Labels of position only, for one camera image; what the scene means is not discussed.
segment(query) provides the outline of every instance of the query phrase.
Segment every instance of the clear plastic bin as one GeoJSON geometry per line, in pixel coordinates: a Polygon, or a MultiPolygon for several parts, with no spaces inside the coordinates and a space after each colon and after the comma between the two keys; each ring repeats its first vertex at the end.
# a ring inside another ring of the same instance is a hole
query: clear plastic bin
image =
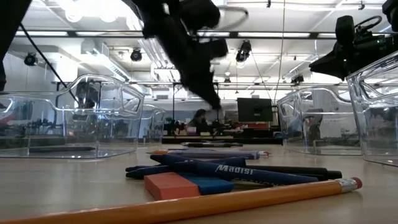
{"type": "Polygon", "coordinates": [[[78,77],[56,92],[0,94],[0,157],[88,159],[137,149],[144,96],[117,79],[78,77]]]}
{"type": "Polygon", "coordinates": [[[310,87],[278,101],[284,148],[321,155],[361,155],[353,107],[331,88],[310,87]]]}
{"type": "Polygon", "coordinates": [[[398,52],[347,77],[364,159],[398,166],[398,52]]]}
{"type": "Polygon", "coordinates": [[[154,105],[144,104],[139,133],[140,146],[160,146],[166,111],[154,105]]]}

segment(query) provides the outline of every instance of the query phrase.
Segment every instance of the pink eraser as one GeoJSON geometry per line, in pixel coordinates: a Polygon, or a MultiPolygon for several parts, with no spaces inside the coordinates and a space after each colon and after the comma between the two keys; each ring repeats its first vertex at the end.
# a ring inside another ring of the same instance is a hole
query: pink eraser
{"type": "Polygon", "coordinates": [[[199,188],[196,184],[174,172],[146,175],[144,183],[145,188],[155,200],[200,196],[199,188]]]}
{"type": "Polygon", "coordinates": [[[360,189],[362,187],[362,181],[357,177],[352,177],[352,179],[355,180],[356,185],[358,186],[357,189],[360,189]]]}

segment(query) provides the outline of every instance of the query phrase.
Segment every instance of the person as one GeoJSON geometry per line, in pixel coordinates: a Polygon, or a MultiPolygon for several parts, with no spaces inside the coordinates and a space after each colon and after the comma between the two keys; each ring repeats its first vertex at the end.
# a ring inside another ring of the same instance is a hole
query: person
{"type": "Polygon", "coordinates": [[[197,129],[197,135],[200,135],[200,133],[204,132],[210,132],[206,120],[206,110],[197,110],[193,119],[188,123],[188,127],[195,127],[197,129]]]}

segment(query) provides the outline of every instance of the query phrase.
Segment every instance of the pencil eraser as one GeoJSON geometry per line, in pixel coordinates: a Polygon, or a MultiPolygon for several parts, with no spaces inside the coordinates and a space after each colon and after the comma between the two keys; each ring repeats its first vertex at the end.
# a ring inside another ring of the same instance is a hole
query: pencil eraser
{"type": "Polygon", "coordinates": [[[202,177],[191,173],[178,173],[190,182],[196,184],[202,195],[222,194],[231,192],[234,184],[217,177],[202,177]]]}
{"type": "Polygon", "coordinates": [[[174,172],[146,175],[144,183],[145,188],[155,200],[200,196],[199,188],[196,184],[174,172]]]}
{"type": "Polygon", "coordinates": [[[352,177],[352,179],[355,180],[357,189],[360,189],[362,187],[362,181],[357,177],[352,177]]]}

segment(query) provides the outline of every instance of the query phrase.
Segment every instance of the desk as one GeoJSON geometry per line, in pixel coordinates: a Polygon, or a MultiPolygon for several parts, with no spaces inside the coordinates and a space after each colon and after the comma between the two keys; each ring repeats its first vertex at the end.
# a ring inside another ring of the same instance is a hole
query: desk
{"type": "MultiPolygon", "coordinates": [[[[313,156],[282,146],[250,145],[244,150],[271,152],[249,161],[270,166],[322,166],[359,177],[356,192],[175,223],[314,223],[374,224],[398,220],[398,168],[362,160],[361,156],[313,156]]],[[[152,200],[140,180],[127,180],[124,168],[154,165],[146,150],[96,161],[63,159],[0,159],[0,219],[25,218],[84,208],[106,208],[152,200]]]]}

